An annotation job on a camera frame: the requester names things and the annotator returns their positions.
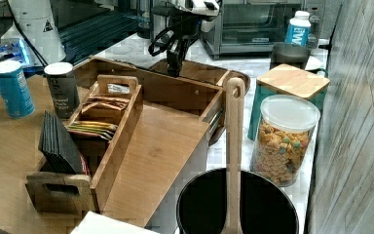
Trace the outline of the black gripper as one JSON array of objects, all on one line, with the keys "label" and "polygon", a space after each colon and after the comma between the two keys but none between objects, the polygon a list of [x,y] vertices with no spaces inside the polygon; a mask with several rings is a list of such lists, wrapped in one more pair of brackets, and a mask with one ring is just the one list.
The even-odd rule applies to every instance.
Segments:
[{"label": "black gripper", "polygon": [[177,77],[188,48],[200,34],[202,15],[182,11],[174,6],[155,6],[152,14],[165,17],[168,24],[151,42],[151,55],[154,57],[167,52],[168,74]]}]

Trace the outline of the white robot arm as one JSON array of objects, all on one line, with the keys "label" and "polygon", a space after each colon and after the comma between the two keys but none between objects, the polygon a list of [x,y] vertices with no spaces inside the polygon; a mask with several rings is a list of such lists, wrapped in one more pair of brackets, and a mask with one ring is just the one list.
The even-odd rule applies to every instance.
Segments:
[{"label": "white robot arm", "polygon": [[[48,64],[66,59],[57,31],[51,0],[6,0],[14,17],[13,29],[29,46],[38,63]],[[199,35],[212,29],[219,16],[216,0],[168,0],[155,6],[151,13],[169,19],[168,26],[151,42],[151,56],[167,54],[168,74],[177,76],[188,48]]]}]

